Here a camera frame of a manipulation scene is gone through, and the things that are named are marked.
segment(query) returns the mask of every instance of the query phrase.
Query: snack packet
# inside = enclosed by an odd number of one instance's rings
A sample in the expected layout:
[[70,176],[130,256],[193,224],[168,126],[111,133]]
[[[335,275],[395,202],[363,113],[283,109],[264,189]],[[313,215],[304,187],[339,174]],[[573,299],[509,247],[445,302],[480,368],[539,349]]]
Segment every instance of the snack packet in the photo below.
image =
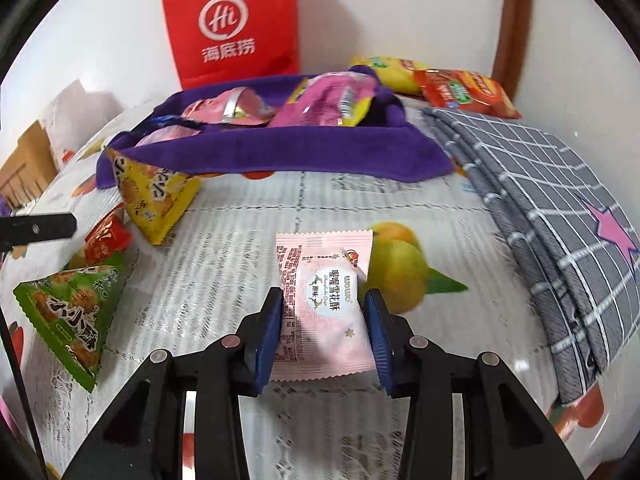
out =
[[269,126],[357,126],[369,111],[377,84],[357,72],[303,79]]
[[84,258],[88,266],[97,265],[116,251],[124,252],[131,233],[123,223],[124,204],[109,211],[84,239]]
[[106,148],[125,209],[152,245],[161,244],[200,188],[197,177],[130,160]]
[[[253,90],[246,86],[239,86],[222,92],[218,97],[200,99],[190,104],[182,112],[182,117],[209,124],[259,126],[268,123],[275,111],[275,108],[265,104]],[[199,132],[185,126],[168,126],[148,134],[137,143],[137,146],[179,137],[191,137]]]
[[47,346],[89,392],[100,368],[123,267],[123,254],[115,253],[104,265],[64,270],[14,289]]
[[436,108],[459,108],[505,119],[522,117],[500,83],[477,72],[419,70],[414,79],[424,98]]
[[420,87],[414,81],[414,70],[428,69],[428,66],[419,61],[382,56],[354,57],[351,64],[372,68],[384,86],[399,94],[408,95],[420,95]]
[[334,377],[376,365],[358,304],[372,231],[277,234],[285,304],[272,381]]

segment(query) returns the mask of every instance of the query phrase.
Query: pink snack packet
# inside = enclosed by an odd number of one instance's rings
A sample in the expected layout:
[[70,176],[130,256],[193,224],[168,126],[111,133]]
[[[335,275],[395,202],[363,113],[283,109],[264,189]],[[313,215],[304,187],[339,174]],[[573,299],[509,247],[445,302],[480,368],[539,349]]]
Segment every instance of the pink snack packet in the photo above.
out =
[[[238,86],[217,97],[191,103],[182,112],[182,117],[209,124],[259,126],[269,122],[274,113],[275,108],[265,104],[257,93],[246,86]],[[191,137],[199,133],[199,130],[185,126],[167,126],[148,134],[136,146]]]
[[365,117],[378,81],[357,72],[328,72],[302,80],[269,127],[356,126]]
[[272,381],[301,381],[373,370],[358,304],[372,231],[277,234],[285,303]]

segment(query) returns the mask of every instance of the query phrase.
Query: red paper bag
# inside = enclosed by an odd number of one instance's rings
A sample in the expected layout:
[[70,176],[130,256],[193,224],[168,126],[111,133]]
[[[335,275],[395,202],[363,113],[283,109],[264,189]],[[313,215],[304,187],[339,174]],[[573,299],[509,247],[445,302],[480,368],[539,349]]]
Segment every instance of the red paper bag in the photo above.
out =
[[299,72],[296,0],[162,0],[183,89]]

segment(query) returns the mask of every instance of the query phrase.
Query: yellow triangular snack packet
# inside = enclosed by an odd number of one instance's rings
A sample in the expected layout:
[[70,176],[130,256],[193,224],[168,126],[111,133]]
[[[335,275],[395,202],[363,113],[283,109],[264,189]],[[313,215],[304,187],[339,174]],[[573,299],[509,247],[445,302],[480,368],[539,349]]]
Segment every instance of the yellow triangular snack packet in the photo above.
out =
[[422,94],[420,86],[414,81],[414,71],[428,69],[428,66],[419,61],[384,56],[357,56],[351,59],[351,64],[372,68],[384,86],[407,95]]
[[200,188],[200,179],[106,148],[125,209],[152,245],[161,244]]

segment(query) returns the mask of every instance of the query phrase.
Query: black metal rod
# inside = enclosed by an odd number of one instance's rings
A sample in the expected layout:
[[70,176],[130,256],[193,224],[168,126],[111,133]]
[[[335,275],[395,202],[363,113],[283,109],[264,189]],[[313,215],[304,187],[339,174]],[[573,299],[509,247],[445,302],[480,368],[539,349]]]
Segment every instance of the black metal rod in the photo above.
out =
[[31,413],[31,407],[29,405],[29,397],[27,396],[27,389],[24,387],[24,380],[20,371],[20,365],[18,364],[18,357],[15,354],[14,343],[11,340],[11,334],[9,334],[9,327],[6,324],[2,307],[0,306],[0,338],[2,338],[2,344],[6,351],[6,356],[9,359],[9,365],[11,366],[11,373],[14,375],[15,387],[18,389],[18,396],[20,397],[20,403],[24,416],[27,419],[27,426],[29,427],[29,433],[31,434],[31,440],[33,440],[33,447],[36,452],[40,469],[42,470],[42,477],[47,479],[49,477],[49,469],[47,463],[44,460],[42,453],[42,447],[40,446],[40,439],[38,438],[38,430],[36,429],[36,423],[33,420],[33,413]]

